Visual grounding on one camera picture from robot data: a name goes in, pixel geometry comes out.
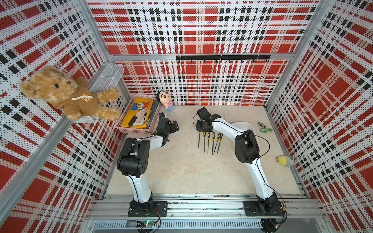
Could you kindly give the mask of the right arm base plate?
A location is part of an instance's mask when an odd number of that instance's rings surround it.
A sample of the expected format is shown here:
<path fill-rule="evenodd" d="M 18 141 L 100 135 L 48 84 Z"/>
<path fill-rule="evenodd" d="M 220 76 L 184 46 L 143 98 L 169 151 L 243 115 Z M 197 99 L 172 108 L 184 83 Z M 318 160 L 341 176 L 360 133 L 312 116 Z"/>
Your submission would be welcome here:
<path fill-rule="evenodd" d="M 246 216 L 283 216 L 285 213 L 281 202 L 266 205 L 259 201 L 244 201 L 243 206 Z"/>

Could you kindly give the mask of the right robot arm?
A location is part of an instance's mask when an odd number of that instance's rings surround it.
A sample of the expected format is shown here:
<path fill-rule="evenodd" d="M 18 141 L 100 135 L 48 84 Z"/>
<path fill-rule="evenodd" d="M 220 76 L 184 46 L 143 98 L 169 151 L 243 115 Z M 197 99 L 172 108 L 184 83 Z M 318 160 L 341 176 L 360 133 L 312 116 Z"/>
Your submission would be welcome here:
<path fill-rule="evenodd" d="M 248 122 L 229 123 L 218 114 L 210 114 L 205 107 L 199 109 L 197 115 L 200 118 L 196 123 L 197 131 L 211 132 L 215 130 L 234 142 L 235 155 L 247 167 L 258 200 L 260 202 L 278 201 L 278 196 L 269 186 L 263 171 L 259 155 L 259 136 L 255 133 L 252 124 Z"/>

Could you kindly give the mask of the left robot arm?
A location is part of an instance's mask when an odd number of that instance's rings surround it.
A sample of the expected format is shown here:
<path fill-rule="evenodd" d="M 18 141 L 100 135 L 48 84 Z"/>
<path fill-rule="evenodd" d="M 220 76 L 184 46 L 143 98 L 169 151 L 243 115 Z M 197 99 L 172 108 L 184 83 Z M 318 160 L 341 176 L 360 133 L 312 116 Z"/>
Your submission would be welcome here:
<path fill-rule="evenodd" d="M 169 141 L 169 135 L 179 131 L 177 121 L 162 117 L 154 135 L 145 138 L 127 138 L 117 160 L 117 170 L 130 182 L 134 193 L 132 203 L 145 209 L 152 209 L 153 194 L 145 172 L 149 164 L 149 154 Z"/>

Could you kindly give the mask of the white plastic storage box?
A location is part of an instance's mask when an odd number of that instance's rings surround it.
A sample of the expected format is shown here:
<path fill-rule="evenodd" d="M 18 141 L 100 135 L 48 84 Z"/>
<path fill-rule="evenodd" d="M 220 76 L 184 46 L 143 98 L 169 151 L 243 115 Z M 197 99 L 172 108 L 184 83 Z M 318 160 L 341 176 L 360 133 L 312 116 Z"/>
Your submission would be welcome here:
<path fill-rule="evenodd" d="M 248 122 L 233 122 L 232 125 L 236 128 L 238 128 L 238 131 L 240 131 L 240 135 L 243 134 L 245 131 L 250 130 L 250 134 L 255 135 L 255 130 L 252 124 Z"/>

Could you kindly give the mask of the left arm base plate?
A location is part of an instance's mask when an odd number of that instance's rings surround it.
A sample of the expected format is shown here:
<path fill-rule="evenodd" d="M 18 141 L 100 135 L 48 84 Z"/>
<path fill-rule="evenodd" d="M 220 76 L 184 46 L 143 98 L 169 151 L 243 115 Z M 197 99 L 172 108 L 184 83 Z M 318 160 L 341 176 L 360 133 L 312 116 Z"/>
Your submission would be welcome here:
<path fill-rule="evenodd" d="M 134 200 L 130 202 L 128 217 L 166 217 L 168 202 L 138 203 Z"/>

